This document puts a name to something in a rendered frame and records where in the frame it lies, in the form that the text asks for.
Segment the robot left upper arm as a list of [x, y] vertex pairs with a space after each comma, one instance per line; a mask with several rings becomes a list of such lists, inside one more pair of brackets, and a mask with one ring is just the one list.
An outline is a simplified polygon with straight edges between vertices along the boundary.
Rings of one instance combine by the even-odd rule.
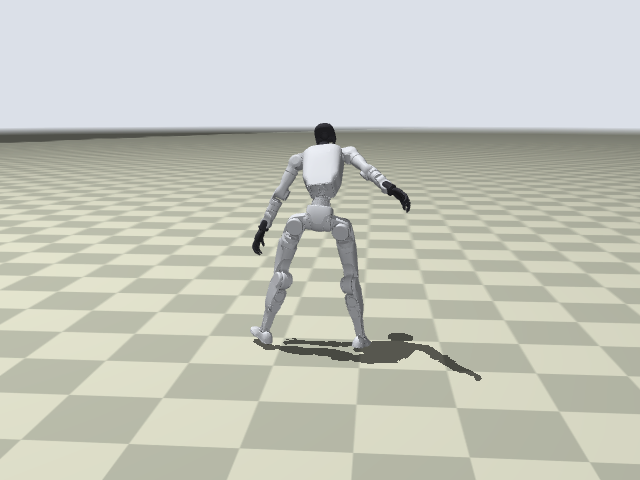
[[288, 162], [286, 171], [284, 172], [281, 183], [275, 192], [275, 197], [285, 201], [290, 192], [288, 188], [295, 180], [298, 171], [303, 170], [303, 153], [293, 155]]

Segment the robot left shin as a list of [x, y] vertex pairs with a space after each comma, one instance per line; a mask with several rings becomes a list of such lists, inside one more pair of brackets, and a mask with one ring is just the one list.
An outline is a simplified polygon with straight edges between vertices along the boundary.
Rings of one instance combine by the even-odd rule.
[[281, 305], [286, 297], [286, 290], [281, 290], [282, 274], [276, 272], [270, 280], [266, 299], [265, 299], [265, 311], [263, 315], [262, 325], [260, 330], [265, 332], [266, 328], [270, 331], [274, 317], [280, 310]]

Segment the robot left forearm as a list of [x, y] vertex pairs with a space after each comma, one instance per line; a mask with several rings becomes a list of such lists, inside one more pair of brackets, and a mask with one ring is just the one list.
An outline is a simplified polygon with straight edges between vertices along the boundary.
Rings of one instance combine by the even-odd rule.
[[[279, 187], [279, 186], [278, 186], [278, 187]], [[278, 187], [277, 187], [277, 188], [278, 188]], [[277, 188], [276, 188], [276, 190], [277, 190]], [[267, 226], [266, 226], [266, 229], [267, 229], [267, 228], [270, 228], [270, 227], [272, 226], [272, 222], [273, 222], [273, 220], [275, 219], [275, 217], [276, 217], [276, 215], [277, 215], [277, 213], [278, 213], [278, 210], [279, 210], [279, 208], [280, 208], [280, 207], [281, 207], [281, 205], [282, 205], [281, 200], [277, 199], [277, 198], [274, 196], [274, 195], [275, 195], [276, 190], [274, 191], [274, 193], [273, 193], [273, 195], [272, 195], [272, 197], [271, 197], [271, 199], [270, 199], [270, 201], [269, 201], [270, 203], [269, 203], [269, 205], [268, 205], [268, 207], [267, 207], [267, 209], [266, 209], [266, 212], [265, 212], [265, 214], [264, 214], [264, 217], [263, 217], [263, 218], [261, 219], [261, 221], [260, 221], [260, 224], [261, 224], [261, 222], [262, 222], [263, 220], [266, 220], [266, 221], [268, 222], [268, 224], [267, 224]]]

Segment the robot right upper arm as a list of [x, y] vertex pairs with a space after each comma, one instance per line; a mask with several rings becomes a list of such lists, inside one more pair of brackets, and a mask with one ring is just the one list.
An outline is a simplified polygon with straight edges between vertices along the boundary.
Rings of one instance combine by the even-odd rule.
[[341, 148], [341, 150], [345, 163], [352, 164], [354, 167], [359, 169], [361, 171], [360, 175], [368, 181], [369, 179], [367, 178], [367, 174], [369, 170], [372, 169], [372, 167], [367, 164], [366, 160], [362, 157], [361, 154], [358, 153], [357, 149], [355, 147], [349, 146]]

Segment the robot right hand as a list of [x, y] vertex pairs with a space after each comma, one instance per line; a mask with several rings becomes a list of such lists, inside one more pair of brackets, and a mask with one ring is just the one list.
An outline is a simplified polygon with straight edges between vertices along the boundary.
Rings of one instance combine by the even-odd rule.
[[[389, 196], [394, 196], [396, 199], [400, 200], [403, 210], [406, 210], [406, 213], [410, 210], [410, 200], [408, 198], [408, 195], [403, 192], [401, 189], [396, 188], [396, 185], [388, 182], [388, 181], [384, 181], [382, 183], [382, 186], [387, 188], [387, 193]], [[406, 208], [407, 206], [407, 208]]]

